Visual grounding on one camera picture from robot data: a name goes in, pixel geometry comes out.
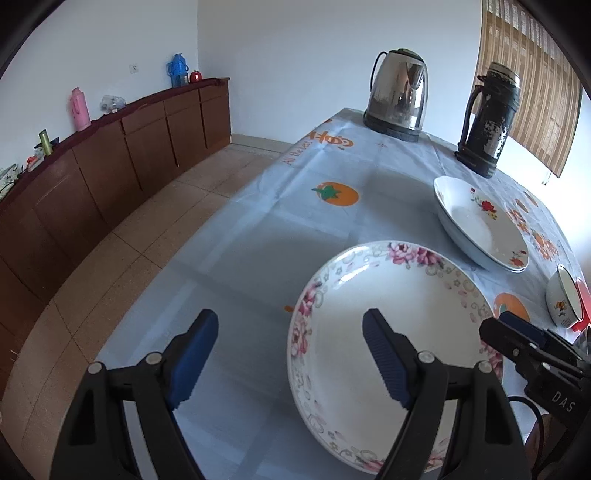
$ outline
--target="white bowl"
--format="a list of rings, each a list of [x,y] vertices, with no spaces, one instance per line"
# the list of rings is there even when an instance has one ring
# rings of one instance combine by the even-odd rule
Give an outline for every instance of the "white bowl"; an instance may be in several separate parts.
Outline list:
[[[447,364],[491,362],[502,355],[482,343],[478,328],[492,316],[483,294],[452,262],[400,241],[352,247],[312,277],[291,317],[288,376],[295,404],[314,437],[359,470],[379,471],[407,411],[388,395],[363,338],[363,314],[379,308],[414,347]],[[426,471],[438,468],[455,410],[447,402]]]
[[[452,177],[435,179],[433,187],[439,220],[466,255],[494,272],[525,271],[529,249],[499,201]]]
[[[559,265],[548,280],[546,305],[557,326],[571,328],[583,320],[583,305],[572,275]]]

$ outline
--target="blue thermos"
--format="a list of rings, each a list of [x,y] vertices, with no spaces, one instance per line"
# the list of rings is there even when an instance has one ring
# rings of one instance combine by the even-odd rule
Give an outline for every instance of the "blue thermos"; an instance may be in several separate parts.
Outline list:
[[[189,67],[187,61],[180,53],[173,57],[173,61],[166,64],[166,71],[170,77],[173,87],[182,87],[189,84]]]

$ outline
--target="plate rim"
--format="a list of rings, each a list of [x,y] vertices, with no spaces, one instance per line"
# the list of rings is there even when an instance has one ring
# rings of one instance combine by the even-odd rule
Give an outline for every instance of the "plate rim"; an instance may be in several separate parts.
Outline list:
[[[435,191],[435,188],[437,187],[436,182],[439,179],[443,179],[443,178],[447,178],[447,179],[454,179],[454,180],[459,180],[464,182],[466,185],[468,185],[470,188],[473,188],[476,192],[481,192],[481,193],[485,193],[480,189],[477,189],[474,185],[466,182],[463,179],[458,179],[457,177],[450,177],[449,175],[441,175],[440,177],[437,177],[435,180],[433,180],[433,194],[435,195],[435,198],[437,200],[437,203],[439,204],[439,206],[441,207],[441,209],[443,210],[443,212],[446,214],[447,218],[449,218],[453,224],[455,225],[455,227],[462,233],[462,235],[464,235],[469,241],[470,243],[472,243],[472,245],[474,245],[478,250],[480,250],[483,254],[485,254],[488,258],[490,258],[493,262],[497,263],[498,265],[500,265],[501,267],[503,267],[504,269],[506,269],[507,271],[513,272],[513,273],[522,273],[525,271],[525,269],[529,266],[530,264],[530,248],[527,246],[527,242],[525,241],[525,239],[523,238],[523,235],[521,235],[521,232],[519,231],[519,229],[517,228],[517,226],[511,222],[511,225],[515,228],[515,230],[519,233],[521,239],[523,240],[523,243],[525,245],[525,249],[527,250],[527,262],[525,263],[525,265],[521,268],[512,268],[509,264],[507,263],[503,263],[502,261],[500,261],[499,259],[493,257],[489,252],[487,252],[486,250],[484,250],[480,245],[478,245],[470,235],[468,235],[466,233],[466,231],[456,222],[456,220],[454,219],[454,217],[451,216],[451,214],[447,211],[447,208],[445,207],[445,205],[443,204],[443,202],[441,201],[441,199],[439,198],[439,196],[437,195],[437,192]],[[498,201],[498,199],[495,196],[491,196],[486,194],[487,197],[489,198],[493,198],[496,203],[498,205],[501,205],[502,203]]]
[[[355,464],[355,463],[353,463],[353,462],[349,462],[349,461],[347,461],[346,459],[344,459],[343,457],[341,457],[340,455],[337,455],[337,454],[335,453],[335,451],[334,451],[334,450],[332,450],[331,448],[329,448],[329,446],[328,446],[327,444],[325,444],[324,440],[323,440],[323,439],[322,439],[322,438],[321,438],[321,437],[318,435],[318,433],[317,433],[317,432],[315,432],[315,431],[312,429],[311,425],[310,425],[310,424],[309,424],[307,421],[305,421],[305,420],[304,420],[304,418],[306,418],[306,414],[305,414],[305,412],[302,410],[302,408],[300,407],[299,403],[298,403],[298,402],[295,400],[295,399],[296,399],[296,394],[295,394],[295,392],[294,392],[294,387],[293,387],[293,384],[294,384],[294,382],[293,382],[293,379],[292,379],[292,377],[291,377],[291,337],[290,337],[290,334],[289,334],[289,333],[290,333],[290,331],[292,330],[292,325],[294,324],[294,322],[295,322],[295,319],[296,319],[296,316],[297,316],[297,313],[298,313],[298,306],[300,305],[301,301],[302,301],[302,300],[303,300],[303,298],[304,298],[304,295],[306,294],[306,291],[307,291],[307,289],[308,289],[308,285],[309,285],[309,284],[310,284],[310,283],[311,283],[311,282],[312,282],[312,281],[313,281],[313,280],[314,280],[314,279],[315,279],[317,276],[319,276],[319,275],[320,275],[320,273],[321,273],[321,272],[322,272],[322,271],[323,271],[325,268],[327,268],[327,267],[328,267],[328,265],[329,265],[330,263],[332,263],[332,262],[333,262],[333,261],[335,261],[337,258],[339,258],[339,257],[341,257],[342,255],[344,255],[345,253],[349,253],[349,252],[351,252],[352,250],[354,250],[354,249],[356,249],[356,248],[359,248],[359,247],[369,247],[369,246],[371,246],[371,245],[376,245],[376,244],[387,244],[387,243],[390,243],[390,244],[396,244],[396,243],[399,243],[399,244],[407,244],[407,245],[412,245],[412,246],[414,246],[414,247],[425,248],[426,250],[429,250],[430,252],[433,252],[433,253],[435,253],[436,255],[440,256],[440,257],[441,257],[442,259],[444,259],[445,261],[447,261],[447,262],[451,263],[451,265],[453,265],[453,266],[454,266],[454,267],[456,267],[456,268],[457,268],[459,271],[461,271],[461,272],[462,272],[462,274],[463,274],[463,275],[464,275],[464,276],[465,276],[465,277],[466,277],[468,280],[470,280],[472,283],[474,283],[474,282],[473,282],[473,280],[472,280],[472,279],[471,279],[471,278],[468,276],[468,274],[467,274],[467,273],[464,271],[464,269],[460,268],[460,267],[459,267],[459,266],[458,266],[458,265],[457,265],[455,262],[453,262],[452,260],[450,260],[449,258],[447,258],[445,255],[442,255],[442,254],[440,254],[440,253],[439,253],[439,252],[437,252],[436,250],[434,250],[434,249],[432,249],[432,248],[425,247],[424,245],[420,245],[420,244],[417,244],[417,243],[415,243],[415,242],[411,242],[411,241],[405,241],[405,240],[391,240],[391,239],[386,239],[386,240],[375,240],[375,241],[371,241],[371,242],[364,242],[364,243],[357,244],[357,245],[354,245],[354,246],[352,246],[352,247],[346,248],[346,249],[344,249],[343,251],[341,251],[341,252],[337,253],[336,255],[332,256],[332,257],[331,257],[329,260],[327,260],[325,263],[323,263],[323,264],[320,266],[320,268],[318,268],[318,269],[316,270],[316,272],[314,272],[314,274],[313,274],[313,275],[310,277],[310,279],[309,279],[309,280],[306,282],[306,284],[304,285],[304,288],[302,289],[302,291],[301,291],[300,295],[298,296],[298,299],[297,299],[297,302],[295,303],[295,308],[294,308],[294,310],[293,310],[293,312],[292,312],[292,314],[291,314],[291,319],[290,319],[290,322],[289,322],[289,325],[288,325],[288,329],[287,329],[287,333],[288,333],[288,335],[287,335],[287,348],[286,348],[286,354],[287,354],[287,365],[286,365],[286,366],[287,366],[287,382],[288,382],[288,384],[289,384],[289,386],[290,386],[290,392],[291,392],[292,399],[294,400],[295,407],[296,407],[296,409],[297,409],[297,411],[298,411],[298,414],[300,415],[300,417],[301,417],[301,419],[302,419],[303,423],[306,425],[306,428],[307,428],[307,429],[308,429],[308,431],[309,431],[309,432],[312,434],[312,436],[314,437],[314,439],[315,439],[315,440],[316,440],[316,441],[317,441],[317,442],[318,442],[320,445],[322,445],[322,446],[324,447],[324,449],[325,449],[325,450],[327,450],[327,451],[328,451],[328,452],[329,452],[329,453],[330,453],[332,456],[334,456],[335,458],[337,458],[337,459],[338,459],[338,460],[340,460],[341,462],[343,462],[343,463],[345,463],[345,464],[347,464],[347,465],[349,465],[349,466],[351,466],[351,467],[353,467],[353,468],[355,468],[355,469],[359,470],[360,472],[364,472],[364,473],[370,473],[371,475],[376,475],[376,472],[374,472],[374,471],[371,471],[371,470],[368,470],[368,469],[365,469],[365,468],[363,468],[362,466],[360,466],[360,465],[356,465],[356,464]],[[485,296],[485,295],[484,295],[484,294],[481,292],[480,288],[479,288],[479,287],[478,287],[478,286],[477,286],[475,283],[474,283],[474,286],[475,286],[475,287],[478,289],[478,292],[480,292],[480,294],[482,295],[482,298],[483,298],[483,299],[484,299],[484,301],[486,302],[486,305],[488,306],[488,309],[489,309],[489,311],[491,312],[491,315],[492,315],[492,316],[494,316],[494,310],[493,310],[493,308],[492,308],[492,306],[491,306],[491,303],[488,301],[488,299],[486,298],[486,296]],[[504,356],[502,356],[502,359],[501,359],[501,361],[502,361],[502,366],[503,366],[503,369],[502,369],[502,376],[501,376],[501,378],[499,379],[499,381],[502,383],[502,381],[503,381],[503,378],[504,378],[504,376],[505,376],[505,368],[504,368],[504,365],[505,365],[505,357],[504,357]]]

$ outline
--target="table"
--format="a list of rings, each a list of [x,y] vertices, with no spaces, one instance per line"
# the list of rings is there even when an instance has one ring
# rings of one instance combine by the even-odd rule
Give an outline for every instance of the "table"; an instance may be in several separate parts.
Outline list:
[[[219,316],[219,339],[193,395],[175,412],[206,477],[371,478],[314,440],[287,382],[286,310],[329,258],[379,239],[415,242],[460,266],[497,312],[504,304],[522,305],[533,324],[574,335],[556,328],[545,307],[547,279],[557,264],[582,276],[552,214],[503,172],[490,180],[471,172],[455,160],[454,150],[427,134],[417,143],[381,135],[364,127],[361,112],[342,110],[195,233],[132,306],[98,359],[109,368],[135,364],[162,351],[202,308],[211,308]],[[452,242],[434,204],[432,182],[441,175],[503,200],[530,246],[525,273],[483,270]],[[341,192],[336,198],[335,190]],[[524,384],[505,361],[507,393],[523,394]],[[533,415],[519,405],[514,409],[527,434]],[[144,476],[154,478],[133,410],[126,406],[134,449]]]

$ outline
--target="screw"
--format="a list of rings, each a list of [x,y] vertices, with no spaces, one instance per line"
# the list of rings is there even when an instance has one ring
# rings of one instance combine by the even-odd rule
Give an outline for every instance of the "screw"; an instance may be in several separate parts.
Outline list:
[[[418,359],[424,364],[432,364],[435,361],[435,355],[425,350],[418,353]]]
[[[148,365],[158,365],[162,361],[162,354],[160,352],[152,352],[146,355],[146,363]]]
[[[478,370],[484,374],[492,372],[492,365],[489,362],[478,362]]]
[[[103,366],[100,363],[98,363],[98,362],[94,362],[93,364],[90,364],[88,366],[88,373],[90,375],[97,374],[101,370],[103,370]]]

